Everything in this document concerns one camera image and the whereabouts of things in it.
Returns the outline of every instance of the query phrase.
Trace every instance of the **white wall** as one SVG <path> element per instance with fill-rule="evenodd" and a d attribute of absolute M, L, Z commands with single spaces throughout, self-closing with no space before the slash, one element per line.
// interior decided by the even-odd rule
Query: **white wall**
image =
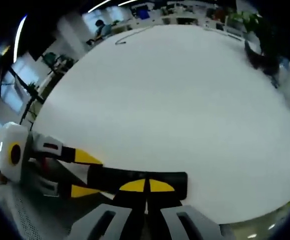
<path fill-rule="evenodd" d="M 101 10 L 101 14 L 102 14 L 102 16 L 103 16 L 103 18 L 105 19 L 105 22 L 106 22 L 107 24 L 112 24 L 112 22 L 113 22 L 114 19 L 111 18 L 111 15 L 110 15 L 110 13 L 107 11 L 107 9 Z"/>
<path fill-rule="evenodd" d="M 13 111 L 10 106 L 8 106 L 3 100 L 0 98 L 0 123 L 4 125 L 8 122 L 19 123 L 21 120 L 21 115 L 18 115 L 15 111 Z"/>
<path fill-rule="evenodd" d="M 50 72 L 49 67 L 42 62 L 42 57 L 40 57 L 37 61 L 35 61 L 33 57 L 28 52 L 26 52 L 22 56 L 22 58 L 26 62 L 27 66 L 31 68 L 33 71 L 35 71 L 35 73 L 38 75 L 39 79 L 37 83 L 45 79 L 47 74 Z"/>
<path fill-rule="evenodd" d="M 76 55 L 76 59 L 82 58 L 86 50 L 84 48 L 83 43 L 78 38 L 77 34 L 75 33 L 73 27 L 68 23 L 65 17 L 61 17 L 57 23 L 57 30 L 62 36 L 62 38 L 67 42 L 68 45 L 73 49 Z"/>
<path fill-rule="evenodd" d="M 119 6 L 121 12 L 123 13 L 124 20 L 129 20 L 133 18 L 132 12 L 128 7 Z"/>
<path fill-rule="evenodd" d="M 87 40 L 93 37 L 93 34 L 85 24 L 82 16 L 78 12 L 70 12 L 65 16 L 68 23 L 73 27 L 77 37 L 82 41 L 86 42 Z"/>
<path fill-rule="evenodd" d="M 56 38 L 56 41 L 46 49 L 45 53 L 53 52 L 56 55 L 65 54 L 74 60 L 78 60 L 78 56 L 58 31 L 53 32 L 53 36 Z"/>

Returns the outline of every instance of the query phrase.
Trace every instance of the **person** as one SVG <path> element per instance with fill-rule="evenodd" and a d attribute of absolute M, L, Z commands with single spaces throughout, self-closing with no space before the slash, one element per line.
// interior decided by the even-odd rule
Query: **person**
<path fill-rule="evenodd" d="M 105 24 L 102 20 L 97 20 L 95 23 L 96 27 L 98 27 L 96 31 L 96 38 L 95 41 L 99 39 L 106 39 L 112 33 L 112 26 L 110 24 Z"/>

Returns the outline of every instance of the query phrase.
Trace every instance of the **potted plant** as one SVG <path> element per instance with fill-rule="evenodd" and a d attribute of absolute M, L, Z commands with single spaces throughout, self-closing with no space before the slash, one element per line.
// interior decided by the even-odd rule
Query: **potted plant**
<path fill-rule="evenodd" d="M 36 91 L 36 85 L 35 85 L 35 83 L 34 82 L 31 82 L 30 84 L 28 84 L 28 89 L 30 90 L 30 91 Z"/>
<path fill-rule="evenodd" d="M 231 13 L 230 19 L 242 22 L 245 29 L 245 38 L 248 34 L 255 34 L 259 40 L 260 54 L 254 52 L 248 41 L 245 42 L 245 50 L 250 63 L 254 68 L 263 68 L 266 75 L 274 76 L 279 71 L 279 57 L 285 55 L 283 45 L 280 44 L 276 29 L 256 13 L 240 12 Z"/>
<path fill-rule="evenodd" d="M 69 56 L 66 56 L 65 54 L 61 54 L 59 56 L 59 58 L 62 60 L 62 61 L 65 61 L 65 64 L 64 64 L 64 71 L 67 72 L 71 67 L 73 67 L 74 65 L 74 59 L 69 57 Z"/>

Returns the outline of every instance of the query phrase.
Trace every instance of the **ceiling light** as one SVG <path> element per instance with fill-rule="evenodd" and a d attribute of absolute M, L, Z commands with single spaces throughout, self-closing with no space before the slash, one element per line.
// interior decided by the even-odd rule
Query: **ceiling light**
<path fill-rule="evenodd" d="M 9 46 L 6 46 L 1 52 L 0 52 L 0 55 L 2 55 L 2 56 L 4 56 L 6 53 L 7 53 L 7 51 L 10 49 L 10 45 Z"/>
<path fill-rule="evenodd" d="M 17 59 L 17 50 L 19 48 L 19 41 L 20 41 L 20 36 L 21 36 L 21 31 L 25 22 L 27 15 L 25 17 L 23 17 L 23 19 L 20 21 L 17 32 L 16 32 L 16 37 L 15 37 L 15 45 L 14 45 L 14 58 L 13 58 L 13 62 L 16 62 Z"/>
<path fill-rule="evenodd" d="M 93 8 L 91 8 L 90 10 L 88 10 L 88 13 L 90 13 L 91 11 L 94 11 L 95 9 L 97 9 L 97 8 L 99 8 L 100 6 L 102 6 L 102 5 L 106 4 L 106 3 L 108 3 L 109 1 L 110 1 L 110 0 L 105 0 L 105 1 L 101 2 L 100 4 L 94 6 Z"/>
<path fill-rule="evenodd" d="M 252 234 L 252 235 L 249 235 L 247 238 L 248 239 L 253 239 L 253 238 L 256 238 L 257 234 Z"/>
<path fill-rule="evenodd" d="M 120 7 L 120 6 L 122 6 L 122 5 L 129 4 L 129 3 L 132 3 L 132 2 L 135 2 L 135 1 L 137 1 L 137 0 L 129 0 L 129 1 L 125 1 L 125 2 L 122 2 L 122 3 L 118 4 L 118 6 Z"/>
<path fill-rule="evenodd" d="M 268 230 L 272 229 L 273 227 L 275 227 L 275 224 L 272 224 L 268 227 Z"/>

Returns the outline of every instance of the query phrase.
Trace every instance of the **perforated metal panel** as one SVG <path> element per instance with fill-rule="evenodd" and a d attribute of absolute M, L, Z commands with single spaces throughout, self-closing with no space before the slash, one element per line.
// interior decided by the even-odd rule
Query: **perforated metal panel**
<path fill-rule="evenodd" d="M 49 212 L 41 198 L 10 184 L 6 201 L 19 234 L 26 240 L 58 240 L 69 233 Z"/>

